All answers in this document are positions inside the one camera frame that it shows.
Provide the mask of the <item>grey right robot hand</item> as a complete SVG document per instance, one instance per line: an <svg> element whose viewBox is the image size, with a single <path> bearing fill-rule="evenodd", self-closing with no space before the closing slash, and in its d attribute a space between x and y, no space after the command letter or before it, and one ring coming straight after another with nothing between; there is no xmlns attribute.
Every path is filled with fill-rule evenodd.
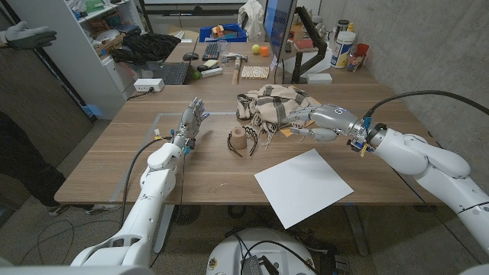
<svg viewBox="0 0 489 275"><path fill-rule="evenodd" d="M291 124L294 121L314 121L319 128L292 128L294 134L301 134L317 141L333 141L338 135L351 135L365 141L367 130L361 119L344 108L335 105L310 105L291 112L281 122Z"/></svg>

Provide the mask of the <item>person's left gloved hand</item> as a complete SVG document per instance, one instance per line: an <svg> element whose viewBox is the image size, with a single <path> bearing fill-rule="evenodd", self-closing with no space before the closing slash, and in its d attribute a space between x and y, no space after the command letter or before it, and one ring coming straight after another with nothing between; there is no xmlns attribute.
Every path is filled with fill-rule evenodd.
<svg viewBox="0 0 489 275"><path fill-rule="evenodd" d="M15 50L32 50L52 45L56 40L57 32L48 26L28 28L26 21L1 32L1 48L13 48Z"/></svg>

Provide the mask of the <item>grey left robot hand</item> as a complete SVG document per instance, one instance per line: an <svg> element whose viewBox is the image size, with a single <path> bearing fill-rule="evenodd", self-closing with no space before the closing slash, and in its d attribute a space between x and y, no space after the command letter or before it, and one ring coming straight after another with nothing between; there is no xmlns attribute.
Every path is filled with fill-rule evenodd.
<svg viewBox="0 0 489 275"><path fill-rule="evenodd" d="M209 113L206 112L203 101L195 97L184 110L178 128L173 136L172 143L180 149L188 146L189 142L194 140L199 133L202 121L208 116Z"/></svg>

